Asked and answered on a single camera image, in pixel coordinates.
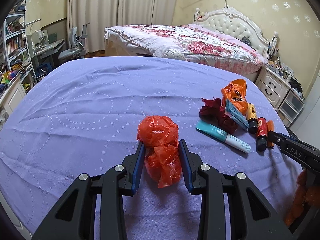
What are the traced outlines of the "teal white tube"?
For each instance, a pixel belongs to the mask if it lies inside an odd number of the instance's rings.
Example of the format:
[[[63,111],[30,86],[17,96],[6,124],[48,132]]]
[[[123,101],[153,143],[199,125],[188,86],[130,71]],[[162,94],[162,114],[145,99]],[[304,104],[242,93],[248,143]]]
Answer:
[[[251,150],[251,146],[246,142],[204,121],[199,121],[196,125],[196,129],[201,133],[240,150],[241,152],[249,153]]]

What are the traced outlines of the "red plastic bag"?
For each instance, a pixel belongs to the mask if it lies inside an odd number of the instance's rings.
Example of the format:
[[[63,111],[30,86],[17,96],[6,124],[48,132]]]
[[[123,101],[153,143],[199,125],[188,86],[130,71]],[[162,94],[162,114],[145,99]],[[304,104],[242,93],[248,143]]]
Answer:
[[[144,165],[159,189],[180,181],[178,124],[167,116],[146,116],[138,125],[137,140],[146,147]]]

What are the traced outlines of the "grey desk chair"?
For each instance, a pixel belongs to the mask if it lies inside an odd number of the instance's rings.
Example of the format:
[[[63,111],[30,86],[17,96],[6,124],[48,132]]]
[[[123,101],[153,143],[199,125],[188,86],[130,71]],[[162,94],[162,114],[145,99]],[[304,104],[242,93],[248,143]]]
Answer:
[[[73,27],[71,29],[70,35],[69,35],[69,45],[70,48],[64,50],[59,54],[59,61],[68,61],[73,59],[81,58],[83,59],[86,55],[87,51],[85,50],[85,40],[88,38],[87,35],[87,26],[90,23],[86,23],[82,26],[82,33],[81,35],[77,35],[77,27]]]

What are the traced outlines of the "grey desk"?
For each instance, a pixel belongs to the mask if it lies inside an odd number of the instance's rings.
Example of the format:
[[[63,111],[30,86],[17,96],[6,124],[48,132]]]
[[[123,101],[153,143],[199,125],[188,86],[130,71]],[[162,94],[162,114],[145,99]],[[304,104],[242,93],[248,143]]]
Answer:
[[[45,60],[46,58],[49,59],[50,64],[53,66],[52,55],[56,54],[65,45],[65,39],[60,39],[49,45],[45,45],[39,51],[35,52],[31,41],[31,35],[26,35],[26,42],[28,55],[34,69],[41,64],[39,63],[39,60]]]

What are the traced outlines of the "white nightstand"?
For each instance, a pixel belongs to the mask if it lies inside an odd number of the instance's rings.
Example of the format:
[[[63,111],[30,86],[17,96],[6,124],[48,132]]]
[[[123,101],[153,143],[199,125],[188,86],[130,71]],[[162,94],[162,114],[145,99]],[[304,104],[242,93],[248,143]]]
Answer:
[[[266,96],[276,111],[291,89],[291,85],[286,80],[266,67],[261,68],[255,85],[261,90],[264,96]]]

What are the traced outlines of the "orange-red foam net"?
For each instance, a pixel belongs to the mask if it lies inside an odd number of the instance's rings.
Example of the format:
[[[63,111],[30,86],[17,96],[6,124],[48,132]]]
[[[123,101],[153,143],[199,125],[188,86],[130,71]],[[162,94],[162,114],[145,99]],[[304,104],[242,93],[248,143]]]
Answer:
[[[297,190],[292,206],[285,216],[284,222],[290,226],[304,210],[304,205],[309,204],[319,209],[319,186],[306,186],[307,169],[304,169],[297,178]]]

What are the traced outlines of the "floral quilt bed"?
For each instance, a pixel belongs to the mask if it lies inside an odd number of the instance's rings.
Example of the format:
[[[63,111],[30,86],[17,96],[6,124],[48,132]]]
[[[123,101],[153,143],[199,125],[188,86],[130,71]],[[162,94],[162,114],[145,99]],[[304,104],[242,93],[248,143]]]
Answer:
[[[131,24],[105,28],[106,50],[125,56],[176,59],[250,75],[267,60],[232,36],[196,24],[182,26]]]

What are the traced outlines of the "white bookshelf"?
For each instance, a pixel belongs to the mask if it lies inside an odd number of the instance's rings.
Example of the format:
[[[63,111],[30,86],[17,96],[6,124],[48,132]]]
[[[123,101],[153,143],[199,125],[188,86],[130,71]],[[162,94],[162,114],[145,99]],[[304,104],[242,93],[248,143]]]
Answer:
[[[1,23],[1,76],[6,72],[21,74],[25,91],[35,84],[26,34],[27,0],[17,0]]]

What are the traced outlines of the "orange snack wrapper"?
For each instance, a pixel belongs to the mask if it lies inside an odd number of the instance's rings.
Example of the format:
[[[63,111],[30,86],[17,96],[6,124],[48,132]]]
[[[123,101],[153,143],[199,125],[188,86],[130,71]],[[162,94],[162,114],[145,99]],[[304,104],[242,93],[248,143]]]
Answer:
[[[245,115],[248,108],[246,100],[247,83],[244,79],[231,81],[226,87],[221,89],[222,106],[225,108],[226,100],[229,100],[242,115]]]

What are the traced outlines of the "plastic drawer unit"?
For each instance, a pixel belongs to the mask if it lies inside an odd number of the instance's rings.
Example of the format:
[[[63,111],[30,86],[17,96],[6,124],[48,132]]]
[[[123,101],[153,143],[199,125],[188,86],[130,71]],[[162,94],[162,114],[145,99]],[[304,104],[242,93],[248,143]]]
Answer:
[[[304,100],[300,94],[290,89],[278,108],[278,115],[286,127],[290,127],[304,108]]]

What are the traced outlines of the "red label bottle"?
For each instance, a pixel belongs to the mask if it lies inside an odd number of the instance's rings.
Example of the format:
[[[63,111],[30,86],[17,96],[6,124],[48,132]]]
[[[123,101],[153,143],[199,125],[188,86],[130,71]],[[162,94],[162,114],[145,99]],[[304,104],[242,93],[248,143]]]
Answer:
[[[264,152],[267,149],[267,122],[265,118],[258,118],[258,130],[256,133],[256,148],[258,152]]]

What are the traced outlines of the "white tufted headboard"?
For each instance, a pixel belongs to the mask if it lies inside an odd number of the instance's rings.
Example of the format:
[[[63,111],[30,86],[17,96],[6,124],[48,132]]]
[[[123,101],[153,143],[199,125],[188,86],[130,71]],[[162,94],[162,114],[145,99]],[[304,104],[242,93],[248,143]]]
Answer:
[[[251,47],[263,56],[270,56],[277,47],[278,33],[276,31],[269,41],[263,36],[262,29],[256,23],[234,7],[225,7],[210,12],[201,12],[197,8],[194,23],[239,40],[246,37]]]

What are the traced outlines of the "blue wrapper packet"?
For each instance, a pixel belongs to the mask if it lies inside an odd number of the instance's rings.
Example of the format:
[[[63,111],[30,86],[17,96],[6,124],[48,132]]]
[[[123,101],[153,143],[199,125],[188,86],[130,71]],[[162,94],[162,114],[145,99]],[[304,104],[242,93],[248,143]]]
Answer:
[[[248,131],[249,123],[245,116],[228,99],[226,100],[225,113],[243,130]]]

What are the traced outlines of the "yellow label bottle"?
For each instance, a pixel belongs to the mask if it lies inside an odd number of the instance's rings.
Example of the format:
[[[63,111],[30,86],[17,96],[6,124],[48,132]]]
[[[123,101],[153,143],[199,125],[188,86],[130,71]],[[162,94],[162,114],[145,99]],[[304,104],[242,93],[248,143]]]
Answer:
[[[246,119],[249,124],[248,132],[250,134],[256,134],[258,131],[258,117],[255,106],[251,103],[248,104]]]

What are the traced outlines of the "purple bed cover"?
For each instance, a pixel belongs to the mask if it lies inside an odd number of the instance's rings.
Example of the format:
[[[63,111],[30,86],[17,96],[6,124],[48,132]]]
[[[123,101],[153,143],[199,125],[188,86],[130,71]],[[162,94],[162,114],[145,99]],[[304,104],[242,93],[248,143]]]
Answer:
[[[240,75],[202,64],[154,57],[69,61],[41,80],[1,130],[1,192],[19,221],[35,232],[81,173],[96,176],[137,148],[137,127],[150,115],[170,117],[191,152],[219,172],[244,172],[284,217],[302,168],[278,148],[249,154],[196,130],[203,99]]]

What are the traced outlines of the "beige curtains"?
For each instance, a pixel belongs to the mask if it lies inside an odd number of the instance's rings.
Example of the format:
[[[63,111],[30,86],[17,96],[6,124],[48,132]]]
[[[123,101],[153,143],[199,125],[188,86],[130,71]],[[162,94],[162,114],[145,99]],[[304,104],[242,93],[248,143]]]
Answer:
[[[104,30],[127,24],[170,25],[176,0],[67,0],[67,28],[88,24],[85,48],[104,50]]]

